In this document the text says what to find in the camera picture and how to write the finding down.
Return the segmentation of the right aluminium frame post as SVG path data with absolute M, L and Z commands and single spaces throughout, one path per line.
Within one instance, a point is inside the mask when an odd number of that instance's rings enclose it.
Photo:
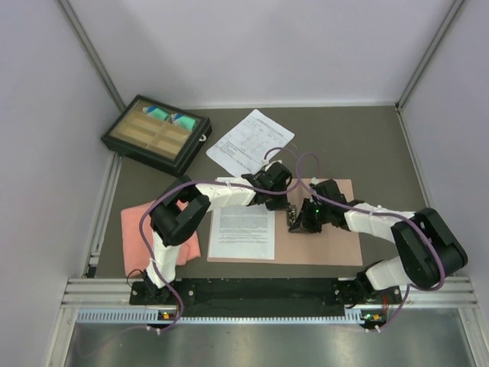
M 423 74 L 426 72 L 429 65 L 435 58 L 436 52 L 440 48 L 442 42 L 445 40 L 445 37 L 458 19 L 459 15 L 462 13 L 466 4 L 466 0 L 454 0 L 451 2 L 441 24 L 436 29 L 436 32 L 434 33 L 431 41 L 428 43 L 426 50 L 409 78 L 408 83 L 404 87 L 400 98 L 395 104 L 398 112 L 400 112 L 409 102 L 410 97 L 414 93 L 419 81 L 422 79 Z

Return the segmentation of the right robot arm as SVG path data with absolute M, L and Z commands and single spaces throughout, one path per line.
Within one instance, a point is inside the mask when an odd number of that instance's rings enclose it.
M 395 258 L 367 266 L 354 280 L 336 289 L 338 301 L 347 307 L 360 300 L 375 302 L 392 287 L 438 290 L 447 276 L 468 263 L 463 246 L 433 208 L 394 211 L 361 200 L 347 200 L 334 180 L 295 180 L 293 186 L 304 189 L 309 197 L 290 224 L 290 232 L 320 233 L 323 226 L 331 225 L 383 239 L 397 249 Z

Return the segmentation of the white text document sheet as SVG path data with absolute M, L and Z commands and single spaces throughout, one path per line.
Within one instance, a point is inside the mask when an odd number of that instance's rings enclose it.
M 272 261 L 275 213 L 262 206 L 230 206 L 212 212 L 209 260 Z

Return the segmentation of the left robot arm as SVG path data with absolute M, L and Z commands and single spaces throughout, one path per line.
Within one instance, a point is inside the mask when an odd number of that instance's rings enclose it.
M 131 286 L 131 305 L 159 305 L 172 296 L 181 297 L 172 282 L 184 242 L 190 239 L 208 212 L 228 206 L 264 205 L 269 211 L 286 209 L 292 174 L 280 161 L 273 161 L 256 174 L 225 177 L 215 181 L 191 180 L 183 176 L 165 191 L 143 214 L 144 232 L 150 219 L 153 242 L 143 238 L 150 261 L 142 280 Z

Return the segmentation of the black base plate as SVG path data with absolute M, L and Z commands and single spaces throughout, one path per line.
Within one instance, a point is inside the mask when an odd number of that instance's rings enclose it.
M 366 295 L 353 280 L 337 278 L 184 278 L 171 286 L 185 317 L 339 316 L 345 306 L 401 301 L 397 287 Z

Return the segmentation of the black compartment box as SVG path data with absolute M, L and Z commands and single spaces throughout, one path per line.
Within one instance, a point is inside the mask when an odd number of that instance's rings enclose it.
M 143 113 L 146 106 L 156 106 L 174 114 L 193 117 L 193 131 Z M 130 158 L 175 177 L 183 175 L 212 134 L 210 119 L 137 95 L 101 137 L 105 146 L 122 157 Z

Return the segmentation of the aluminium frame post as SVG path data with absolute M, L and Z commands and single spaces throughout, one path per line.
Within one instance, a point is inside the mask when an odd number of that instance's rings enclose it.
M 398 112 L 400 112 L 409 102 L 410 97 L 414 93 L 419 81 L 422 79 L 423 74 L 426 72 L 429 65 L 435 58 L 436 52 L 440 48 L 442 42 L 445 40 L 445 37 L 458 19 L 459 15 L 462 13 L 466 4 L 466 0 L 454 0 L 451 2 L 441 24 L 436 29 L 436 32 L 434 33 L 431 41 L 428 43 L 426 50 L 409 78 L 408 83 L 404 87 L 400 98 L 395 104 Z
M 86 53 L 89 62 L 91 63 L 109 97 L 115 104 L 116 108 L 122 112 L 126 107 L 125 102 L 117 90 L 112 78 L 110 77 L 109 72 L 106 69 L 102 58 L 99 56 L 99 53 L 92 43 L 88 33 L 86 32 L 86 29 L 80 21 L 76 10 L 68 0 L 56 0 L 55 2 L 62 11 L 63 16 L 71 27 L 82 49 Z

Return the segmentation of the left aluminium frame post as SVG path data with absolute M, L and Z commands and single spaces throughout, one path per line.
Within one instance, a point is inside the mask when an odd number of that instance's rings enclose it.
M 56 0 L 55 2 L 62 11 L 63 16 L 71 27 L 82 49 L 86 53 L 89 62 L 91 63 L 109 97 L 115 104 L 116 108 L 122 112 L 126 107 L 125 102 L 117 90 L 112 78 L 110 77 L 109 72 L 106 69 L 102 58 L 99 56 L 99 53 L 92 43 L 88 33 L 86 32 L 86 29 L 80 21 L 76 10 L 68 0 Z

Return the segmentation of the chrome folder clip mechanism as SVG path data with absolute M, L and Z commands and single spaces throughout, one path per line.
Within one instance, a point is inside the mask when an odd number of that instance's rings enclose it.
M 290 204 L 287 207 L 287 225 L 291 227 L 297 219 L 297 207 L 296 205 Z

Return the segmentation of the right teal roll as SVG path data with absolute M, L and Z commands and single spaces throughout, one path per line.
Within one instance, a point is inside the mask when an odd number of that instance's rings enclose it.
M 184 128 L 188 131 L 193 131 L 198 124 L 198 122 L 193 117 L 184 115 L 182 113 L 174 113 L 171 114 L 170 117 L 171 122 L 174 125 Z

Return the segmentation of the beige paper folder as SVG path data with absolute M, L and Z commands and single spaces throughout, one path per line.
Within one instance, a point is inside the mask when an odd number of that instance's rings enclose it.
M 261 263 L 278 265 L 337 265 L 363 264 L 359 234 L 346 232 L 331 225 L 320 233 L 289 233 L 287 213 L 275 213 L 275 258 L 272 261 L 207 260 L 209 262 Z

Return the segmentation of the teal roll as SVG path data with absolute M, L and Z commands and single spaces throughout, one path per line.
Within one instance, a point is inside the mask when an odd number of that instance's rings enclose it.
M 156 106 L 146 106 L 143 108 L 143 113 L 154 119 L 159 119 L 161 121 L 166 121 L 170 117 L 170 113 L 162 110 Z
M 174 113 L 171 114 L 170 117 L 171 122 L 174 125 L 184 128 L 188 131 L 193 131 L 198 124 L 198 122 L 193 117 L 184 115 L 182 113 Z

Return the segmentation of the white table form sheet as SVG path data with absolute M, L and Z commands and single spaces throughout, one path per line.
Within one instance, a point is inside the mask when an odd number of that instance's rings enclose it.
M 258 109 L 254 109 L 234 128 L 224 134 L 206 155 L 232 177 L 255 174 L 275 153 L 271 148 L 284 148 L 295 134 Z

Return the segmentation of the left teal roll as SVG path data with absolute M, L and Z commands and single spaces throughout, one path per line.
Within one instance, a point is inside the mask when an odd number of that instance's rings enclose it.
M 159 119 L 161 121 L 166 121 L 170 117 L 170 113 L 162 110 L 156 106 L 146 106 L 143 108 L 143 113 L 154 119 Z

